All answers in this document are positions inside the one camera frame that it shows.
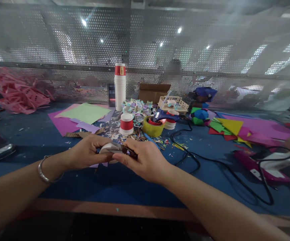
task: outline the black cable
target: black cable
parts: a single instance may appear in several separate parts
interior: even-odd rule
[[[181,133],[182,131],[188,131],[188,132],[191,132],[193,129],[192,129],[192,126],[190,125],[190,121],[189,121],[189,119],[188,118],[186,118],[185,116],[180,116],[180,118],[182,118],[182,119],[186,119],[187,120],[187,123],[188,123],[188,126],[189,126],[189,130],[187,130],[187,129],[182,129],[182,130],[179,130],[179,131],[175,131],[174,133],[172,133],[171,134],[171,136],[170,136],[170,138],[171,138],[171,140],[172,140],[172,142],[174,143],[174,144],[176,144],[176,145],[178,145],[178,146],[180,146],[180,147],[182,147],[180,144],[178,144],[175,140],[174,140],[174,137],[175,137],[175,135],[176,134],[178,134],[178,133]],[[272,147],[268,147],[267,149],[272,149],[272,148],[281,148],[281,149],[285,149],[285,150],[288,150],[289,152],[290,152],[290,149],[288,149],[288,148],[285,148],[285,147],[280,147],[280,146],[272,146]],[[175,164],[175,166],[178,166],[188,155],[191,157],[191,158],[193,158],[194,159],[194,161],[197,163],[197,168],[193,171],[193,172],[191,172],[190,174],[194,174],[194,173],[196,173],[199,169],[200,169],[200,167],[201,167],[201,165],[200,165],[200,162],[199,162],[199,160],[195,157],[195,156],[198,156],[198,157],[200,157],[200,158],[202,158],[202,159],[205,159],[205,160],[208,160],[208,161],[212,161],[212,162],[216,162],[216,163],[219,163],[219,164],[221,164],[221,165],[223,165],[227,170],[229,170],[229,172],[232,174],[232,176],[243,186],[243,187],[245,187],[255,198],[257,198],[257,199],[259,199],[260,201],[262,201],[263,203],[265,203],[265,204],[267,204],[267,205],[273,205],[274,204],[274,199],[273,199],[273,196],[272,196],[272,194],[271,194],[271,192],[270,192],[270,190],[269,190],[269,187],[268,187],[268,184],[266,183],[266,181],[265,181],[265,178],[264,178],[264,175],[263,175],[263,172],[262,172],[262,169],[261,169],[261,163],[262,162],[265,162],[265,161],[284,161],[284,160],[287,160],[287,159],[290,159],[290,155],[288,156],[288,157],[286,157],[286,158],[281,158],[281,159],[267,159],[267,160],[258,160],[259,162],[258,162],[258,168],[259,168],[259,172],[260,172],[260,176],[261,176],[261,181],[262,181],[262,184],[263,184],[263,186],[264,186],[264,188],[265,188],[265,190],[266,190],[266,193],[267,193],[267,195],[268,195],[268,197],[269,197],[269,202],[268,201],[266,201],[266,200],[264,200],[263,198],[261,198],[259,195],[257,195],[250,187],[248,187],[236,174],[235,174],[235,172],[227,165],[227,164],[225,164],[224,162],[221,162],[221,161],[218,161],[218,160],[214,160],[214,159],[209,159],[209,158],[206,158],[206,157],[203,157],[203,156],[201,156],[201,155],[199,155],[199,154],[196,154],[196,153],[194,153],[194,152],[190,152],[190,151],[188,151],[187,149],[185,149],[185,148],[183,148],[184,149],[184,151],[186,152],[186,155],[185,155],[185,157],[183,157],[182,158],[182,160],[180,160],[179,162],[177,162],[176,164]]]

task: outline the perforated metal panel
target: perforated metal panel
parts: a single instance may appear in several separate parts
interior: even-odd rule
[[[171,83],[190,104],[210,86],[212,107],[278,110],[290,96],[275,97],[290,89],[290,18],[0,4],[0,66],[39,79],[56,99],[108,102],[116,62],[126,63],[128,98],[140,82]]]

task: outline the bangle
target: bangle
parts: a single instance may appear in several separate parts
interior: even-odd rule
[[[41,178],[44,182],[46,182],[46,183],[48,183],[48,184],[51,184],[51,183],[54,183],[54,182],[59,181],[59,180],[62,178],[62,176],[64,175],[64,173],[63,173],[63,174],[60,175],[59,178],[57,178],[57,179],[54,180],[54,181],[51,181],[51,180],[49,180],[49,179],[48,179],[48,178],[43,174],[42,169],[41,169],[42,163],[44,162],[44,160],[46,160],[46,159],[47,159],[48,157],[50,157],[50,156],[44,156],[44,159],[42,159],[41,162],[40,162],[39,165],[38,165],[38,173],[39,173],[40,178]]]

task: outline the wooden table edge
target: wooden table edge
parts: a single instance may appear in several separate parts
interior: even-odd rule
[[[184,222],[198,222],[196,217],[188,209],[185,208],[166,208],[132,204],[82,202],[51,198],[38,198],[31,205],[31,208],[44,211],[91,213],[114,216],[179,220]],[[274,216],[268,214],[260,214],[260,216],[277,227],[290,228],[290,216]]]

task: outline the person in background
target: person in background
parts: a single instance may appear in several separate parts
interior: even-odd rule
[[[83,169],[112,158],[148,182],[162,185],[175,194],[197,217],[214,240],[290,240],[257,213],[225,193],[171,165],[152,142],[127,139],[124,145],[138,155],[97,154],[110,139],[90,134],[73,148],[0,177],[0,230],[24,211],[65,171]]]

